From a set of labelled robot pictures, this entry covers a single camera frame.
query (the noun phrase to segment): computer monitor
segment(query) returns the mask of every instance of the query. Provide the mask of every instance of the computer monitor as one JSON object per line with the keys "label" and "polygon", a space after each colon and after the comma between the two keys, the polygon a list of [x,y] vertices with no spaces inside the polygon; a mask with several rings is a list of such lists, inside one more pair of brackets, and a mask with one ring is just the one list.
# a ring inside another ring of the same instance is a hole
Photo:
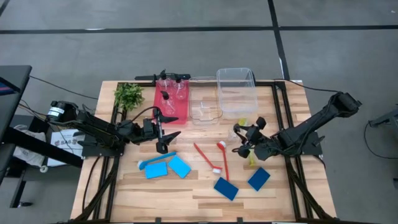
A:
{"label": "computer monitor", "polygon": [[21,90],[11,82],[0,77],[0,96],[20,93]]}

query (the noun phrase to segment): blue sponge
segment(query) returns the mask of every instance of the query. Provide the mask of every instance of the blue sponge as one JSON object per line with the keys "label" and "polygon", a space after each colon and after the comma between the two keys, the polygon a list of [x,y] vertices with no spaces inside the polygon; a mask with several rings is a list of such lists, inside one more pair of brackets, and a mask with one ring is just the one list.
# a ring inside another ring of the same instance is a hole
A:
{"label": "blue sponge", "polygon": [[178,156],[173,157],[169,162],[169,167],[181,178],[184,178],[191,171],[191,167],[184,163]]}
{"label": "blue sponge", "polygon": [[167,175],[166,162],[158,162],[145,166],[145,176],[147,179]]}
{"label": "blue sponge", "polygon": [[223,194],[231,201],[234,200],[239,190],[237,187],[233,186],[222,177],[218,179],[216,185],[214,186],[214,189],[216,189],[219,193]]}
{"label": "blue sponge", "polygon": [[254,188],[254,190],[259,191],[269,177],[269,173],[260,167],[249,179],[248,183]]}

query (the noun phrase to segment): wooden table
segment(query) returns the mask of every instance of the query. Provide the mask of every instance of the wooden table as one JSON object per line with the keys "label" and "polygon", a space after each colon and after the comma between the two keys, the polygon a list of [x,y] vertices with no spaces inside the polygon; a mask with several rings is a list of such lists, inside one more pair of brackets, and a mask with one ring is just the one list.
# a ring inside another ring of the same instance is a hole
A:
{"label": "wooden table", "polygon": [[[113,93],[117,85],[116,81],[103,82],[99,94],[95,115],[108,122],[111,120],[114,105]],[[310,116],[307,98],[302,87],[289,82],[286,86],[294,124],[298,125]],[[144,104],[128,113],[127,119],[131,119],[142,109],[153,105],[154,90],[154,87],[145,87]],[[258,116],[264,117],[267,126],[263,134],[270,136],[279,130],[271,88],[260,86],[256,90],[259,109],[256,114],[248,118],[248,123],[255,123]],[[214,94],[214,91],[216,91],[215,88],[204,91],[204,97],[206,94]],[[283,105],[281,93],[279,93],[279,100]],[[282,112],[284,125],[287,127],[284,108]],[[149,116],[150,111],[144,113],[136,121],[141,123],[143,118]],[[238,147],[239,143],[227,142],[229,176],[231,183],[239,188],[239,192],[231,202],[214,190],[214,184],[219,176],[212,173],[208,164],[193,147],[193,142],[201,147],[214,165],[223,167],[223,155],[216,143],[228,138],[228,131],[236,122],[235,119],[220,118],[216,125],[198,126],[194,125],[188,117],[185,126],[164,126],[166,133],[182,131],[170,145],[169,151],[177,151],[177,155],[192,168],[184,179],[178,177],[169,168],[167,176],[147,180],[144,171],[139,171],[137,168],[137,162],[159,156],[155,150],[155,141],[145,142],[140,146],[128,144],[120,159],[111,222],[154,222],[155,217],[161,217],[165,222],[235,222],[237,217],[253,222],[294,220],[292,199],[282,156],[270,157],[266,161],[256,159],[256,166],[251,167],[249,159],[243,159],[237,153],[231,152],[231,149]],[[84,161],[71,218],[81,213],[83,192],[94,160],[95,158],[89,158]],[[302,160],[309,191],[327,213],[335,216],[335,208],[322,163],[312,156],[302,156]],[[101,165],[102,158],[98,161],[91,177],[86,205],[97,191]],[[263,188],[256,192],[247,181],[260,166],[268,171],[271,177]],[[297,192],[304,217],[302,195],[298,189]],[[105,203],[106,200],[103,200],[100,218],[104,217]]]}

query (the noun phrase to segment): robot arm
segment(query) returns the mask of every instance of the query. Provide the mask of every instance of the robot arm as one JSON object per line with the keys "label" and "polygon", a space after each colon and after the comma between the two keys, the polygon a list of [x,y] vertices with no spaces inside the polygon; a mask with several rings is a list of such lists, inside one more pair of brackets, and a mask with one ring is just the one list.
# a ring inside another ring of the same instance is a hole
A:
{"label": "robot arm", "polygon": [[[262,161],[279,154],[296,156],[301,153],[303,147],[311,147],[315,144],[314,142],[307,142],[311,133],[335,117],[348,118],[354,115],[361,105],[361,102],[356,101],[348,93],[336,93],[330,97],[328,104],[317,114],[300,125],[284,129],[269,138],[260,132],[266,126],[266,121],[262,117],[257,119],[257,126],[235,124],[234,132],[241,138],[242,146],[233,149],[233,151],[246,158],[250,153],[249,149],[254,148],[257,158]],[[241,129],[246,131],[245,137],[239,133]]]}
{"label": "robot arm", "polygon": [[79,131],[95,138],[95,141],[79,142],[84,146],[100,146],[109,150],[116,150],[123,147],[125,143],[132,142],[139,145],[145,141],[158,139],[156,143],[157,152],[165,154],[168,152],[167,145],[181,132],[164,135],[162,123],[169,123],[178,118],[168,118],[162,115],[158,108],[154,108],[154,118],[143,120],[143,127],[131,120],[119,124],[111,124],[99,119],[85,109],[80,110],[76,104],[66,101],[51,102],[50,111],[46,121],[50,124],[67,128],[76,128]]}

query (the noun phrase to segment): clear plastic tray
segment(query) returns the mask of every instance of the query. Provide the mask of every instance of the clear plastic tray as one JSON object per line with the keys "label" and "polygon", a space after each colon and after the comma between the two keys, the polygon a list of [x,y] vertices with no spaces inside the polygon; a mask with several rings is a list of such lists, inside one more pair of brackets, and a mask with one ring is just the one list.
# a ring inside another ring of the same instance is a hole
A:
{"label": "clear plastic tray", "polygon": [[189,80],[190,117],[195,125],[216,124],[223,114],[218,106],[216,77]]}
{"label": "clear plastic tray", "polygon": [[251,114],[258,109],[253,73],[248,68],[222,68],[217,71],[218,98],[223,113]]}

